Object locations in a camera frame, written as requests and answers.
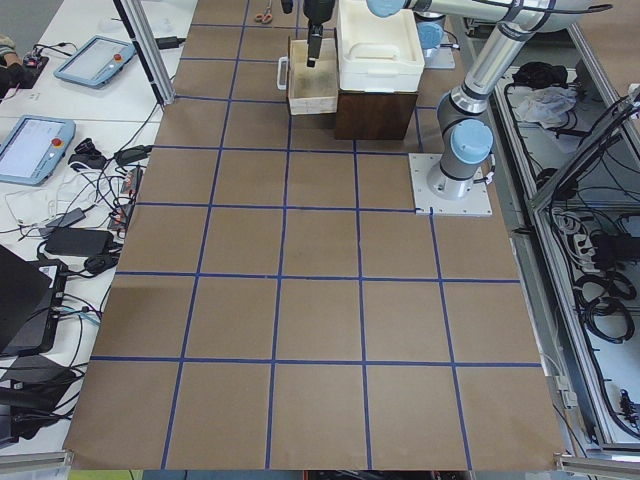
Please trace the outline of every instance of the blue circular cap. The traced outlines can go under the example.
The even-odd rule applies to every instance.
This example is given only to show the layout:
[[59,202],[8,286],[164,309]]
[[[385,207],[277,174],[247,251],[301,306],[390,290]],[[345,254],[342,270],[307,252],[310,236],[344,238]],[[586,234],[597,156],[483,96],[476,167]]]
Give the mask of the blue circular cap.
[[440,46],[444,30],[434,22],[418,22],[418,38],[423,50],[429,50]]
[[493,133],[479,120],[464,120],[455,126],[451,134],[451,149],[460,161],[476,165],[491,152]]
[[367,0],[367,7],[376,17],[386,18],[404,8],[405,0]]

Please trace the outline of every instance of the open drawer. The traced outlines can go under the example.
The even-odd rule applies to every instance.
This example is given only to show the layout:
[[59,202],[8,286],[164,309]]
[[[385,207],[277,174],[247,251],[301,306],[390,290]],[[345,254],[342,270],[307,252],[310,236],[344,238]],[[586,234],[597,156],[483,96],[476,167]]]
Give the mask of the open drawer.
[[289,39],[289,56],[278,61],[278,88],[287,91],[291,115],[335,113],[338,63],[335,40],[322,40],[315,68],[307,67],[307,41]]

